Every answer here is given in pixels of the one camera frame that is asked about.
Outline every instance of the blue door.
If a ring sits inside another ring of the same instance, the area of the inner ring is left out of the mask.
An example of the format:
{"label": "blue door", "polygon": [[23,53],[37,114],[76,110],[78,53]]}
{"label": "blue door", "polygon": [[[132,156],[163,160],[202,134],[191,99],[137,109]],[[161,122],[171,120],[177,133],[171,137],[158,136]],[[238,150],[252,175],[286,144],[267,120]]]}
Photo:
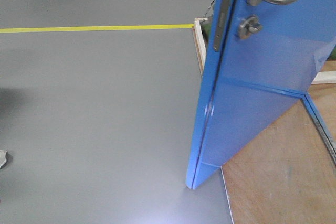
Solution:
{"label": "blue door", "polygon": [[186,184],[289,109],[336,44],[336,0],[216,0]]}

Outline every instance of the wooden board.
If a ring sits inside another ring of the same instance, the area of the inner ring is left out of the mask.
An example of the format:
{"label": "wooden board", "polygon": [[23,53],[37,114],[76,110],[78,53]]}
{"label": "wooden board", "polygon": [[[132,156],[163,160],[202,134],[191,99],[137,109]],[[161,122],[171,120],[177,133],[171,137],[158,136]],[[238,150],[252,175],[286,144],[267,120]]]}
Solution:
{"label": "wooden board", "polygon": [[[309,92],[336,137],[336,84]],[[222,168],[235,224],[336,223],[336,167],[302,102]]]}

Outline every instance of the yellow line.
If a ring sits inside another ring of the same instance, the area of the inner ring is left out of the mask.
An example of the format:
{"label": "yellow line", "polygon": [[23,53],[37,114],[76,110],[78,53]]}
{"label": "yellow line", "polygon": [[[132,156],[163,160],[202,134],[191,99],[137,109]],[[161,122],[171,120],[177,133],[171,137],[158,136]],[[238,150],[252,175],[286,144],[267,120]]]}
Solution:
{"label": "yellow line", "polygon": [[157,30],[192,28],[194,24],[175,25],[139,25],[139,26],[70,26],[70,27],[35,27],[35,28],[0,28],[0,34],[35,33],[41,31],[121,31],[121,30]]}

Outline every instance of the floor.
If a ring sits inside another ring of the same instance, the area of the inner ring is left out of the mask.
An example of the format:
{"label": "floor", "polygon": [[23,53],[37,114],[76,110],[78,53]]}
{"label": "floor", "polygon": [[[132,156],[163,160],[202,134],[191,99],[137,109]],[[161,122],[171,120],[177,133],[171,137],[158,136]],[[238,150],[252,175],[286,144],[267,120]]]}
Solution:
{"label": "floor", "polygon": [[[1,27],[192,23],[211,0],[1,0]],[[0,34],[0,223],[231,223],[184,184],[201,76],[190,29]]]}

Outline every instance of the green object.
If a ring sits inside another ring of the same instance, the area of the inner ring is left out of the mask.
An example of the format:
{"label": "green object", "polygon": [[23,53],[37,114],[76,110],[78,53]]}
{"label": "green object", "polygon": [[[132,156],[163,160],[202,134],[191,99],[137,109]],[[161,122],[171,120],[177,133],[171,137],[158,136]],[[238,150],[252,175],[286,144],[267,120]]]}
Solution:
{"label": "green object", "polygon": [[334,48],[334,50],[331,52],[329,58],[329,60],[336,60],[336,47]]}

